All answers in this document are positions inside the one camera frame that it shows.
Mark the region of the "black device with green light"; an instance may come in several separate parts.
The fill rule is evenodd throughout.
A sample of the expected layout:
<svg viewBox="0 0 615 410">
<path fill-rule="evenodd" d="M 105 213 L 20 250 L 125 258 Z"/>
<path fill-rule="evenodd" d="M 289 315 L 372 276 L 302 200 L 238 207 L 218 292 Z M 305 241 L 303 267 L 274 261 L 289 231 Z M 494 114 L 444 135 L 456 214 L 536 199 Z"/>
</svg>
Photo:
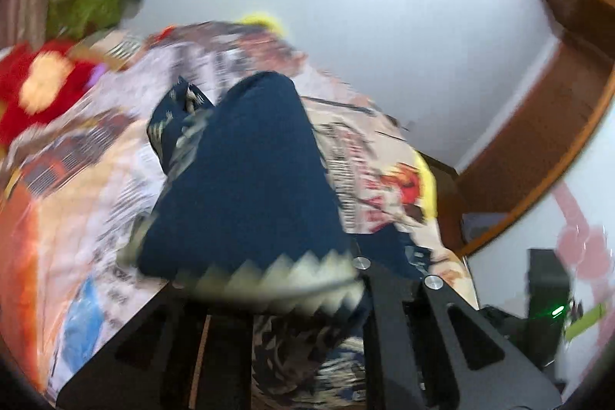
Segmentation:
<svg viewBox="0 0 615 410">
<path fill-rule="evenodd" d="M 571 279 L 554 250 L 530 249 L 527 315 L 515 316 L 494 306 L 480 314 L 538 369 L 555 362 L 564 331 Z"/>
</svg>

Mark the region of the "navy patterned garment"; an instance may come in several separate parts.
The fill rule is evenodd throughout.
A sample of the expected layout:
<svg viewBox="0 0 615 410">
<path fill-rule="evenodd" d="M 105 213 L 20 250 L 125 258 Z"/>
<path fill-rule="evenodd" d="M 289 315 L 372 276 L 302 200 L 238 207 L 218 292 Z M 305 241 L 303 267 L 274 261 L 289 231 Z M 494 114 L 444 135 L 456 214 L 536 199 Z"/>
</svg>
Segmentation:
<svg viewBox="0 0 615 410">
<path fill-rule="evenodd" d="M 343 404 L 359 389 L 371 299 L 354 260 L 420 279 L 432 253 L 380 214 L 342 219 L 342 186 L 294 83 L 260 72 L 218 103 L 178 80 L 147 136 L 166 180 L 118 259 L 147 277 L 255 311 L 252 388 L 275 407 Z"/>
</svg>

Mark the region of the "newspaper print bed sheet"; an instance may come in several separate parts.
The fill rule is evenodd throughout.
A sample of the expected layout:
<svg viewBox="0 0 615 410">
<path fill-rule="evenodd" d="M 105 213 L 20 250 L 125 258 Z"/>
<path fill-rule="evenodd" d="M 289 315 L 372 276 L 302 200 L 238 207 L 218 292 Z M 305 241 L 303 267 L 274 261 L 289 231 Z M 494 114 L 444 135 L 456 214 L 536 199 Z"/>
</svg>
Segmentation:
<svg viewBox="0 0 615 410">
<path fill-rule="evenodd" d="M 24 131 L 1 163 L 1 337 L 44 402 L 161 290 L 116 261 L 163 187 L 146 135 L 155 105 L 177 77 L 218 102 L 259 71 L 293 80 L 334 175 L 344 228 L 394 224 L 432 251 L 432 272 L 475 302 L 466 266 L 441 241 L 434 175 L 370 98 L 262 26 L 179 26 L 55 121 Z"/>
</svg>

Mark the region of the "red plush toy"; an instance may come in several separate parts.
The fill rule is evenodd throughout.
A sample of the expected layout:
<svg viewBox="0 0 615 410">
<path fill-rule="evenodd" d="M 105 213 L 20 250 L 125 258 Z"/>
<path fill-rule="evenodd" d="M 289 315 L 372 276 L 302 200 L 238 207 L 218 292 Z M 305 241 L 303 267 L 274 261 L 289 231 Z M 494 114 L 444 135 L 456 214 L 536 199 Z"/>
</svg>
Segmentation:
<svg viewBox="0 0 615 410">
<path fill-rule="evenodd" d="M 1 148 L 6 150 L 33 125 L 47 125 L 70 109 L 88 90 L 95 62 L 69 55 L 69 41 L 30 44 L 1 56 Z"/>
</svg>

